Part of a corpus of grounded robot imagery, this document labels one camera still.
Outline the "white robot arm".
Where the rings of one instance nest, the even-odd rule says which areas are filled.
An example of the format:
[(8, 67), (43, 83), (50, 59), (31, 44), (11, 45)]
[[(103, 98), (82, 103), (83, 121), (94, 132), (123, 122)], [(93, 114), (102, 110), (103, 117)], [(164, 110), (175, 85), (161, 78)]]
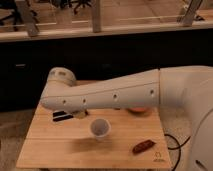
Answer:
[(40, 104), (72, 115), (86, 109), (170, 106), (183, 109), (191, 123), (186, 171), (213, 171), (213, 67), (152, 69), (78, 85), (63, 67), (49, 71)]

